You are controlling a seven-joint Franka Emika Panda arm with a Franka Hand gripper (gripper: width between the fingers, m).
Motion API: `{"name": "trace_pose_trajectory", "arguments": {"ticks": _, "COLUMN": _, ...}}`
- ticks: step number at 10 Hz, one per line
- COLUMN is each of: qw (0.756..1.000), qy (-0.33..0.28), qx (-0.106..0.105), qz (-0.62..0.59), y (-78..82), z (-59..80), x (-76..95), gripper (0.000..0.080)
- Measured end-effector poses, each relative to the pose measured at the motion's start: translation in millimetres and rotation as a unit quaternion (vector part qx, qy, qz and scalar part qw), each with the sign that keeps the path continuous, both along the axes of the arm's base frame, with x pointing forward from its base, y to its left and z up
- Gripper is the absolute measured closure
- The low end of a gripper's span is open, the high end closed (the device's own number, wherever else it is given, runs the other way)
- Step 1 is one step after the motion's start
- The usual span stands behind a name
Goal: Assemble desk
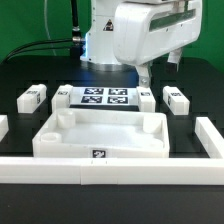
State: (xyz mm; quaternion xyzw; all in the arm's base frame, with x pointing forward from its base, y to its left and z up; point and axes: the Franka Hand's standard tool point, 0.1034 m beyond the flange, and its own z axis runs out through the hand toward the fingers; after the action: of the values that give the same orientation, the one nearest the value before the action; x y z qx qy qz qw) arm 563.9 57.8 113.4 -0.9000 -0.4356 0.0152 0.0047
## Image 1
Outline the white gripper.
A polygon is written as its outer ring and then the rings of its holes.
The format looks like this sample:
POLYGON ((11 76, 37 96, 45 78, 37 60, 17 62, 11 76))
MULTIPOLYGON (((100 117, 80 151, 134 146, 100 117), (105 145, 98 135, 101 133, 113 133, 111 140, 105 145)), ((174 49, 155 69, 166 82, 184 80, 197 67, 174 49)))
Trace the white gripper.
POLYGON ((123 64, 139 65, 139 85, 148 88, 152 73, 144 63, 170 52, 166 69, 177 72, 182 47, 198 39, 201 20, 202 0, 120 3, 114 18, 114 55, 123 64))

